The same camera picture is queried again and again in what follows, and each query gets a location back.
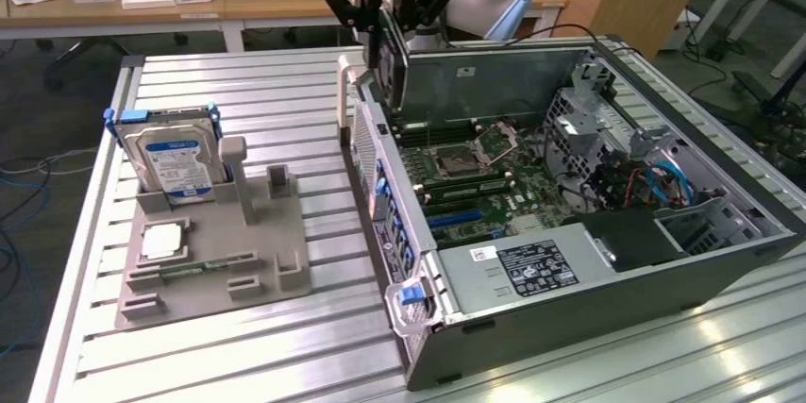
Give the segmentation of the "graphics card with metal bracket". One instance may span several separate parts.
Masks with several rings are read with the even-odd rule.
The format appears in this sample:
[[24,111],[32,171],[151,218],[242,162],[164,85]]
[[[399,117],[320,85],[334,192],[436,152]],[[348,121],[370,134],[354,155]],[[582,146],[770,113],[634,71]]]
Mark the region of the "graphics card with metal bracket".
[[402,110],[410,48],[402,27],[392,14],[392,4],[382,0],[376,24],[368,31],[364,59],[378,82],[386,106],[392,112]]

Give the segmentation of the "silver socket cover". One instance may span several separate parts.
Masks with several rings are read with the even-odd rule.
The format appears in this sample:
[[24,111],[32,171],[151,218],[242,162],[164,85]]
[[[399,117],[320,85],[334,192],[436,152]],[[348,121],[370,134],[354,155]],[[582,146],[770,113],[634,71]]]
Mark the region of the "silver socket cover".
[[506,156],[518,146],[515,129],[506,121],[493,123],[475,140],[477,149],[490,162]]

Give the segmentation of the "silver perforated drive cage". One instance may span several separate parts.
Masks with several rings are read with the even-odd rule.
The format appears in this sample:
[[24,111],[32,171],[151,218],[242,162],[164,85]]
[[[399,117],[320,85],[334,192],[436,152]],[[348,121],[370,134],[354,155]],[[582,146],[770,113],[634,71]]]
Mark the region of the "silver perforated drive cage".
[[606,160],[630,155],[634,132],[598,93],[562,88],[549,106],[539,146],[550,173],[586,180]]

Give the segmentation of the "CPU socket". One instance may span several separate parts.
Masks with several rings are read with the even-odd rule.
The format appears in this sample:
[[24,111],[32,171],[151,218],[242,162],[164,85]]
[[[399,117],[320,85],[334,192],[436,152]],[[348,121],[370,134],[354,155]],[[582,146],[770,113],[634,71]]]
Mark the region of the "CPU socket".
[[436,175],[442,180],[482,176],[489,169],[479,161],[474,148],[467,143],[439,146],[432,150]]

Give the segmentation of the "RAM stick with white label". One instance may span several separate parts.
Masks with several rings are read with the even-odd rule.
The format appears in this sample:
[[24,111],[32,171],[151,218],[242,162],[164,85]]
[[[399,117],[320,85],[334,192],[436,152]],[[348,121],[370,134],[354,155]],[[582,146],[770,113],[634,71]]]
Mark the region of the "RAM stick with white label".
[[514,181],[507,178],[444,181],[423,186],[422,200],[426,203],[442,203],[457,199],[507,193],[514,187]]

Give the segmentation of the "hard disk in blue caddy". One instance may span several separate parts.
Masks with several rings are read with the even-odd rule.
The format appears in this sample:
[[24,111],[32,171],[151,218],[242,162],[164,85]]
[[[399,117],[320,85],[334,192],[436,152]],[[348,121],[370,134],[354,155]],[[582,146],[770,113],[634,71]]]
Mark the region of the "hard disk in blue caddy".
[[163,193],[172,206],[212,200],[230,181],[219,157],[220,113],[210,103],[183,109],[107,109],[104,127],[122,147],[142,191]]

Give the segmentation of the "green motherboard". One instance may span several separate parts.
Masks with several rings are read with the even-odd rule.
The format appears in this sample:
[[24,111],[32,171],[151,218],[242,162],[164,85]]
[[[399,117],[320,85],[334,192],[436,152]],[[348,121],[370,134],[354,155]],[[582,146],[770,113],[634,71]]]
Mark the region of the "green motherboard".
[[[515,129],[519,146],[501,159],[490,162],[477,149],[475,140],[486,128],[498,121],[506,121]],[[535,124],[513,116],[470,119],[435,126],[428,123],[392,126],[395,143],[407,171],[426,221],[430,216],[478,209],[483,218],[471,223],[430,229],[440,249],[469,245],[518,235],[530,228],[551,228],[571,216],[571,207],[557,192],[555,180],[549,174],[539,156],[541,131]],[[432,150],[447,144],[467,143],[477,157],[489,169],[482,176],[442,180],[436,175]],[[470,197],[442,203],[426,203],[420,196],[423,186],[467,178],[507,178],[514,187],[507,193]]]

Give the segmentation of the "blue expansion slot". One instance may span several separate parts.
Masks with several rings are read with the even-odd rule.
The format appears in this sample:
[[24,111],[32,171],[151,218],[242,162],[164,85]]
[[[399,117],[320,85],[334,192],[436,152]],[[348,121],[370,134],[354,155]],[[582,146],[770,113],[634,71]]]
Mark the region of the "blue expansion slot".
[[483,211],[478,209],[462,210],[430,216],[427,218],[427,226],[430,229],[444,228],[477,222],[483,218]]

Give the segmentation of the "silver CPU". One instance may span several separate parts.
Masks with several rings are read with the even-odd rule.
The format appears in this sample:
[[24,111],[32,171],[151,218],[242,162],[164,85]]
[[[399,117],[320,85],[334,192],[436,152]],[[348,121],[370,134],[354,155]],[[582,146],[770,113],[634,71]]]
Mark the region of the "silver CPU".
[[146,229],[142,256],[158,260],[178,254],[182,248],[183,228],[178,224],[163,224]]

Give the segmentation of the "grey power supply unit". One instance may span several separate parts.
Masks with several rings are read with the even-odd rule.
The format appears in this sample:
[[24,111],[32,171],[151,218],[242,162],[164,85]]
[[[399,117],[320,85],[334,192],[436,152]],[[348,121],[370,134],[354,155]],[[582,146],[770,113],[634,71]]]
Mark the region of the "grey power supply unit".
[[438,252],[446,287],[465,314],[535,302],[615,276],[606,254],[579,223],[530,229]]

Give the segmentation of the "green RAM stick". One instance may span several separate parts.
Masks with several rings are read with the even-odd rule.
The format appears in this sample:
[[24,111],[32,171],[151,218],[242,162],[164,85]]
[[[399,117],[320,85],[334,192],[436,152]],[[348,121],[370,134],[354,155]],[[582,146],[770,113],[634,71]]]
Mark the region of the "green RAM stick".
[[159,276],[166,280],[175,280],[184,277],[203,276],[210,273],[226,271],[231,268],[227,260],[204,260],[162,267]]

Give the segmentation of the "silver disk bay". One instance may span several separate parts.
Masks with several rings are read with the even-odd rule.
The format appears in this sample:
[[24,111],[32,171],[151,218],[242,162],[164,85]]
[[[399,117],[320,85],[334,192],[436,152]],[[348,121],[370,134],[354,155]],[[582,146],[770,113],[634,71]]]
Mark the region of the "silver disk bay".
[[693,207],[659,209],[655,211],[655,217],[689,256],[757,241],[763,237],[750,218],[723,196],[711,198]]

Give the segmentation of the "grey parts rack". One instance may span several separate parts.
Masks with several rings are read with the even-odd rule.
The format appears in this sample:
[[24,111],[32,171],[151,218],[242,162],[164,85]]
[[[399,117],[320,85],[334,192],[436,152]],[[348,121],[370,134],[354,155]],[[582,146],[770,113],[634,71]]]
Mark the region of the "grey parts rack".
[[[219,156],[234,179],[212,188],[212,200],[171,206],[160,193],[140,193],[122,273],[115,327],[156,327],[226,311],[300,297],[312,290],[298,180],[286,165],[247,176],[240,136],[219,142]],[[142,256],[146,229],[183,228],[176,255]],[[227,260],[226,271],[166,280],[159,269],[204,260]]]

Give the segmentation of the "open dark PC case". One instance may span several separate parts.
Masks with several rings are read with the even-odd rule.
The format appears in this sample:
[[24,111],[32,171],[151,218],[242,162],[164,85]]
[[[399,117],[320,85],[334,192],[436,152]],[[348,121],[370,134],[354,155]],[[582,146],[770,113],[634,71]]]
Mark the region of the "open dark PC case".
[[[396,123],[435,126],[513,116],[541,131],[562,88],[598,93],[635,128],[630,155],[591,176],[550,176],[571,216],[615,276],[535,302],[465,314],[439,273],[440,249],[414,196]],[[742,166],[742,143],[646,60],[597,39],[479,43],[414,50],[402,110],[386,106],[374,74],[356,84],[344,149],[383,307],[412,390],[466,378],[559,347],[702,306],[741,277],[806,242],[806,218]],[[685,254],[655,217],[723,196],[763,237]],[[398,291],[426,298],[402,306]]]

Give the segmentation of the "beige case stop post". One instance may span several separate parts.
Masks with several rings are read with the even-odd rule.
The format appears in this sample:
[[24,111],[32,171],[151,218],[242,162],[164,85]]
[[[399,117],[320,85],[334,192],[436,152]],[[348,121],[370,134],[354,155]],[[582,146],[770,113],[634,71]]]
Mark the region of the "beige case stop post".
[[342,147],[350,144],[354,124],[354,104],[356,84],[371,74],[364,58],[355,53],[346,53],[336,60],[336,125]]

